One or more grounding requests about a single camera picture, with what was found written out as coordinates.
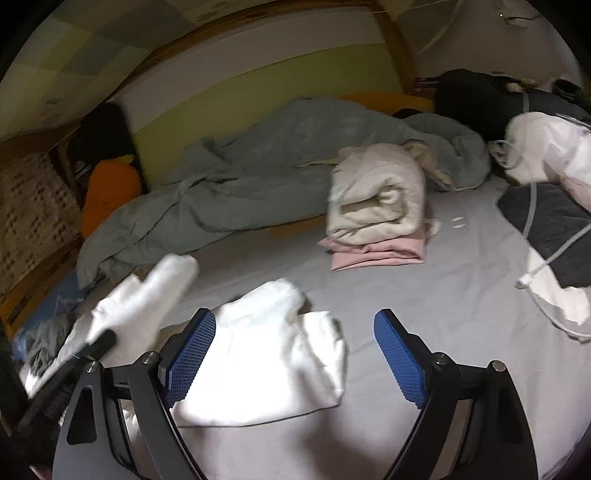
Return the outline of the white printed t-shirt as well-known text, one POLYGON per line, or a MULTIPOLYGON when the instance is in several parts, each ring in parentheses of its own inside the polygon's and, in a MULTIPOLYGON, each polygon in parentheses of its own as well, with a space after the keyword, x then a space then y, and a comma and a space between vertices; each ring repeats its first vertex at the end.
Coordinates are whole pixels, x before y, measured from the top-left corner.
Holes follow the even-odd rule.
MULTIPOLYGON (((34 395, 85 342, 117 335, 106 367, 128 364, 155 347, 198 273, 189 255, 164 256, 145 279, 128 275, 76 321, 43 374, 27 373, 34 395)), ((304 313, 304 293, 287 279, 266 282, 214 309, 215 335, 172 415, 181 427, 240 427, 332 408, 346 389, 346 341, 327 311, 304 313)))

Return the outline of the dark grey crumpled cloth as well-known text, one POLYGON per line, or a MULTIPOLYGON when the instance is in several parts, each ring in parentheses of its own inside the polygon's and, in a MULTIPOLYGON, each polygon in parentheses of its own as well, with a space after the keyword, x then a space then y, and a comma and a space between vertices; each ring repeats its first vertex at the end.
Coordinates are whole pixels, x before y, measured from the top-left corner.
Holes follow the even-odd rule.
POLYGON ((42 376, 57 357, 75 321, 74 312, 63 313, 21 332, 13 344, 16 358, 29 367, 32 375, 42 376))

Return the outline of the grey bed sheet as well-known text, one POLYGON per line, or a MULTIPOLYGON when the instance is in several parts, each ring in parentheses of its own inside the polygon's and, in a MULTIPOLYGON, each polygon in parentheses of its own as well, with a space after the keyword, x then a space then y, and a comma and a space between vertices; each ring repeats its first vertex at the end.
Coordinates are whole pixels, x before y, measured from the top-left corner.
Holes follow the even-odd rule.
POLYGON ((211 479, 381 479, 417 417, 373 332, 391 309, 434 351, 463 364, 503 361, 530 425, 539 474, 554 477, 590 423, 590 347, 569 338, 516 281, 529 247, 497 207, 499 179, 429 197, 440 231, 421 265, 335 272, 322 225, 232 235, 198 250, 200 271, 171 323, 287 279, 311 309, 339 321, 348 344, 338 407, 245 428, 188 428, 183 436, 211 479))

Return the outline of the pink folded garment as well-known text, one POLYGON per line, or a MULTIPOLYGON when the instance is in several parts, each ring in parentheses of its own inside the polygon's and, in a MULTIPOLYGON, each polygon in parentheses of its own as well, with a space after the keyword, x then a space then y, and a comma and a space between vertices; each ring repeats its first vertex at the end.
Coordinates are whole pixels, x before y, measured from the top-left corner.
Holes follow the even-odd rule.
POLYGON ((346 245, 329 238, 318 245, 332 255, 332 271, 377 266, 404 266, 426 261, 426 243, 432 235, 432 221, 427 220, 416 232, 377 243, 346 245))

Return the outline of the checkered fabric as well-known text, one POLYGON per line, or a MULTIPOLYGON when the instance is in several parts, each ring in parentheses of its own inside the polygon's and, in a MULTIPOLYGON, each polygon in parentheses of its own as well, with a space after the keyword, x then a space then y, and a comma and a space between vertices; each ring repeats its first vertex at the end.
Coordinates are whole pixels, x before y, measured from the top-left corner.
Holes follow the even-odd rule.
POLYGON ((74 193, 44 153, 1 166, 1 295, 80 233, 74 193))

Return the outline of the orange plush toy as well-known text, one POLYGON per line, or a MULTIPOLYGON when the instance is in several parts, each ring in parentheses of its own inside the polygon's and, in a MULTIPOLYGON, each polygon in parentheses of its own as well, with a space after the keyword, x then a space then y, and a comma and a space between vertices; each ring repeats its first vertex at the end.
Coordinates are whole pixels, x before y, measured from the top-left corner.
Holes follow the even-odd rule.
POLYGON ((93 169, 81 216, 81 234, 87 239, 116 209, 139 197, 141 177, 131 165, 132 154, 100 161, 93 169))

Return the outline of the cream folded garment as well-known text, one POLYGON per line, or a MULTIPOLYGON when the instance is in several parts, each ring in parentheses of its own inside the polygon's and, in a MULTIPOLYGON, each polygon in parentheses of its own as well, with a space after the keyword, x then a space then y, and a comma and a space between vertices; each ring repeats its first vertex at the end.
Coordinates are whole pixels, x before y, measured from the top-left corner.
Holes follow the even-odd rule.
POLYGON ((426 178, 411 147, 378 143, 339 150, 332 169, 327 236, 360 246, 408 236, 441 222, 426 200, 426 178))

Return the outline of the white and grey jacket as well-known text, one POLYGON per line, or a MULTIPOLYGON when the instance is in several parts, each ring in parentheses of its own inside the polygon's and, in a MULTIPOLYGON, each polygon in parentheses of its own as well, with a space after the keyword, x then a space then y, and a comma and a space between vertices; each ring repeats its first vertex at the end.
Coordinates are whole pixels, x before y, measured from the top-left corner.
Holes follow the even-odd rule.
POLYGON ((590 323, 590 126, 565 114, 521 111, 489 151, 511 181, 498 208, 529 246, 515 287, 569 337, 590 323))

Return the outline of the grey-green rumpled blanket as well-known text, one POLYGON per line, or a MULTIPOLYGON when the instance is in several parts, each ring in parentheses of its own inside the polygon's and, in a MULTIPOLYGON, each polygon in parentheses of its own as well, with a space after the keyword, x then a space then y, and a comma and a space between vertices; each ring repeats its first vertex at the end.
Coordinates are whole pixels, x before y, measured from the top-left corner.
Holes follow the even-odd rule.
POLYGON ((490 172, 481 136, 448 117, 399 119, 345 100, 297 99, 242 133, 187 147, 161 185, 116 209, 84 241, 78 283, 118 280, 238 231, 322 215, 332 168, 382 144, 396 146, 440 191, 476 188, 490 172))

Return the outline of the green and white headboard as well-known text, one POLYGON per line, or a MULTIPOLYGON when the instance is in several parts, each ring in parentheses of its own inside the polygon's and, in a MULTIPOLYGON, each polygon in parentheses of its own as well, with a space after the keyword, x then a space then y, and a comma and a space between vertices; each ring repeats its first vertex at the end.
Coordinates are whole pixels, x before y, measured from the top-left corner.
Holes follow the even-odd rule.
POLYGON ((190 143, 245 130, 291 99, 401 92, 373 15, 287 15, 219 35, 123 88, 146 181, 160 183, 190 143))

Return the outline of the black garment pile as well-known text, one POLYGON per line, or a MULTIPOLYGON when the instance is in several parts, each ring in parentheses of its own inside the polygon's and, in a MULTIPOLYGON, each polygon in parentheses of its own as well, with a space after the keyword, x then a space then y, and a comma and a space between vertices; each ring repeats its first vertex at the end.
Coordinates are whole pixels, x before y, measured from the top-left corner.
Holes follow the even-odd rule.
POLYGON ((524 112, 562 114, 590 122, 587 110, 554 93, 526 87, 512 77, 466 69, 437 78, 434 112, 468 127, 485 141, 503 139, 510 121, 524 112))

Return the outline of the wooden bed post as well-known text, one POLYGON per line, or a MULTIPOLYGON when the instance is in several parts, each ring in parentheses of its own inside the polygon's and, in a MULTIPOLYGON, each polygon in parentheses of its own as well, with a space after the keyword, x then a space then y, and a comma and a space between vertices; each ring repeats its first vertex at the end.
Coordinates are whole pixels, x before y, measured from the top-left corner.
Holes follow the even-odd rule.
POLYGON ((380 28, 403 91, 406 94, 414 93, 418 70, 416 57, 411 47, 397 23, 378 1, 374 2, 373 15, 380 28))

